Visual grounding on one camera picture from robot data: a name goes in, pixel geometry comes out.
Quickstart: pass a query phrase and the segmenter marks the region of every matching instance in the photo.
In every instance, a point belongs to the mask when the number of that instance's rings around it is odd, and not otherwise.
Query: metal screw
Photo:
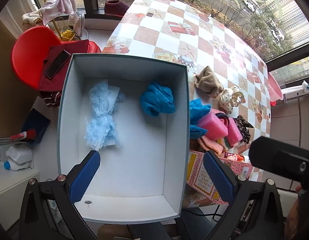
[[[238,175],[238,180],[245,181],[247,178],[243,174]]]
[[[307,164],[305,162],[302,162],[300,164],[299,170],[300,170],[300,172],[304,173],[306,168],[307,168]]]
[[[267,183],[269,185],[274,185],[274,180],[273,179],[267,179]]]
[[[64,181],[65,178],[66,178],[66,176],[64,174],[61,174],[61,175],[58,176],[57,179],[58,179],[58,181]]]
[[[37,180],[36,180],[35,178],[33,178],[33,179],[30,179],[28,183],[29,183],[30,185],[33,185],[36,181],[37,181]]]

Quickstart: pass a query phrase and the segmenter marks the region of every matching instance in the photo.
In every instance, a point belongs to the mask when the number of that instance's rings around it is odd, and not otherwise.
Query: checkered tablecloth
[[[255,128],[251,141],[270,136],[268,72],[262,59],[234,32],[201,11],[177,0],[135,0],[109,38],[103,53],[149,57],[187,66],[190,99],[218,101],[194,89],[194,76],[205,66],[225,88],[237,85],[246,102],[234,107]],[[239,152],[248,155],[249,146]]]

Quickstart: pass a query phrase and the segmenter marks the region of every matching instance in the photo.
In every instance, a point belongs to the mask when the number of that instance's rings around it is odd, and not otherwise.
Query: pink sponge
[[[207,129],[205,134],[209,139],[216,141],[228,135],[227,127],[216,115],[210,111],[198,121],[198,126]]]
[[[230,146],[242,140],[242,135],[232,117],[229,117],[227,140]]]

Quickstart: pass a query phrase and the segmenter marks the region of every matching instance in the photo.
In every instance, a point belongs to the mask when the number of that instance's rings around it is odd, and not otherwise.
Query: curtain
[[[0,12],[0,21],[9,32],[17,39],[22,32],[29,28],[22,22],[22,15],[37,11],[34,0],[9,0]]]

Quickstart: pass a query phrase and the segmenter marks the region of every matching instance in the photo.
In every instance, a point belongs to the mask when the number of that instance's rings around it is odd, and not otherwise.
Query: blue crumpled cloth
[[[146,114],[157,117],[159,113],[171,114],[176,111],[172,91],[157,82],[151,82],[140,97],[141,107]]]
[[[197,126],[198,121],[210,112],[211,106],[203,106],[201,99],[191,100],[190,107],[190,139],[197,139],[204,136],[208,130]]]
[[[89,91],[92,103],[92,116],[86,127],[86,143],[96,151],[107,145],[120,145],[115,131],[112,113],[117,109],[117,103],[124,100],[120,88],[108,86],[104,80]]]

